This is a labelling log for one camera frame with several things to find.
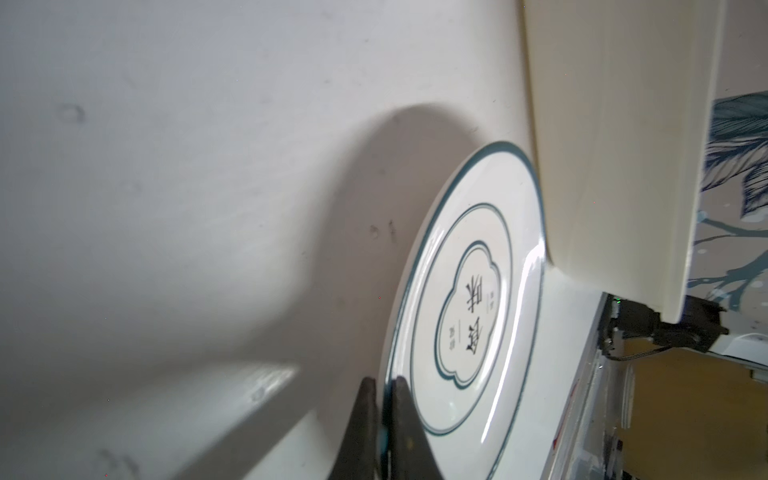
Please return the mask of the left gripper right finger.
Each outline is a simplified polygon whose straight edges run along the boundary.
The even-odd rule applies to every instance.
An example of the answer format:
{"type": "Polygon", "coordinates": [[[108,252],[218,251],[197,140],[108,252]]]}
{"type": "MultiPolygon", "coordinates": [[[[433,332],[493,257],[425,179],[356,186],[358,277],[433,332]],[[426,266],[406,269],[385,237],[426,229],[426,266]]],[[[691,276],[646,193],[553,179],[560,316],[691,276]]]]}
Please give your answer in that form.
{"type": "Polygon", "coordinates": [[[398,376],[386,396],[389,479],[442,479],[407,380],[398,376]]]}

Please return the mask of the white plastic bin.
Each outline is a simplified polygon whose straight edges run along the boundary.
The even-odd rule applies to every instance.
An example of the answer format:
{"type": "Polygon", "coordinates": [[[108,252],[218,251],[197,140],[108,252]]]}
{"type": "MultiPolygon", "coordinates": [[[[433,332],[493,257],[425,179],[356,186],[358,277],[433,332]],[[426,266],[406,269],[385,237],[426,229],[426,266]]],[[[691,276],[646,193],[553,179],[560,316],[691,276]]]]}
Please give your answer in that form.
{"type": "Polygon", "coordinates": [[[722,1],[528,1],[549,255],[679,321],[726,13],[722,1]]]}

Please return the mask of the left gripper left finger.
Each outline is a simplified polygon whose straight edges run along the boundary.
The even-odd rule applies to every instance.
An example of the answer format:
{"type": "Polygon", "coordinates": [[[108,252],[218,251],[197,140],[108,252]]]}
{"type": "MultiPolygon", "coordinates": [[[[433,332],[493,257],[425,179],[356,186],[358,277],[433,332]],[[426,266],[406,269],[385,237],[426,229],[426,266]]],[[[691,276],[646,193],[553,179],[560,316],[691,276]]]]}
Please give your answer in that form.
{"type": "Polygon", "coordinates": [[[328,480],[372,480],[379,469],[376,381],[362,379],[328,480]]]}

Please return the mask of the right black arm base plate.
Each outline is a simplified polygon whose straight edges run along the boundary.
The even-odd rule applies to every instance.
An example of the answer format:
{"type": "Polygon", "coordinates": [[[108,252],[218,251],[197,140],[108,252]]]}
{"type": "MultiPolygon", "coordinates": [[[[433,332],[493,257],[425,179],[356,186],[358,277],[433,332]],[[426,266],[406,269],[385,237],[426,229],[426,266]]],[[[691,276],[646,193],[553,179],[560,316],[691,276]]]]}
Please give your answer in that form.
{"type": "Polygon", "coordinates": [[[597,347],[609,360],[633,361],[666,352],[673,348],[687,348],[707,353],[721,337],[730,333],[722,325],[725,312],[718,303],[686,295],[680,320],[667,323],[659,313],[635,301],[608,295],[598,324],[597,347]],[[629,356],[616,356],[617,337],[643,338],[657,348],[629,356]]]}

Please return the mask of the white plate black cloud emblem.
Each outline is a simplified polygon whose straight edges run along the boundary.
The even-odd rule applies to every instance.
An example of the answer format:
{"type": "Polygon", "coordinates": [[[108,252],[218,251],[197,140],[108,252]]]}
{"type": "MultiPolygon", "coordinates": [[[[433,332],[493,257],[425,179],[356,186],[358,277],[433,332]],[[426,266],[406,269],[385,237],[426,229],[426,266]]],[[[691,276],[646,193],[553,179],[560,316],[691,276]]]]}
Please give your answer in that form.
{"type": "Polygon", "coordinates": [[[489,479],[513,430],[546,264],[540,187],[505,141],[471,154],[437,194],[394,297],[378,376],[408,384],[446,479],[489,479]]]}

